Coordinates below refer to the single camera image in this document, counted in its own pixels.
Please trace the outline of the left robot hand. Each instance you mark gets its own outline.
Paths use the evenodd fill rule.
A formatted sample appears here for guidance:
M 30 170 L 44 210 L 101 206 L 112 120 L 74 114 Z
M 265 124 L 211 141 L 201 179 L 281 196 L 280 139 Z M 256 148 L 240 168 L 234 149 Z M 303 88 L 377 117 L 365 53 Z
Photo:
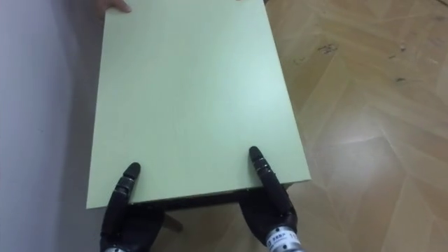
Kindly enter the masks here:
M 140 171 L 139 163 L 130 164 L 111 193 L 101 225 L 101 252 L 148 252 L 162 229 L 164 211 L 130 204 Z

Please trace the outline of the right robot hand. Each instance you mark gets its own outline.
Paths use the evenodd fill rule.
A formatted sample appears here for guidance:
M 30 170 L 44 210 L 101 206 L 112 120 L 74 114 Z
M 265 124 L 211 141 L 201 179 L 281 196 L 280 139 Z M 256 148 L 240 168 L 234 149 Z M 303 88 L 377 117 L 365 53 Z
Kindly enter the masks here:
M 248 152 L 262 188 L 240 200 L 239 206 L 249 230 L 269 247 L 281 228 L 297 232 L 298 216 L 286 189 L 260 149 L 252 146 Z

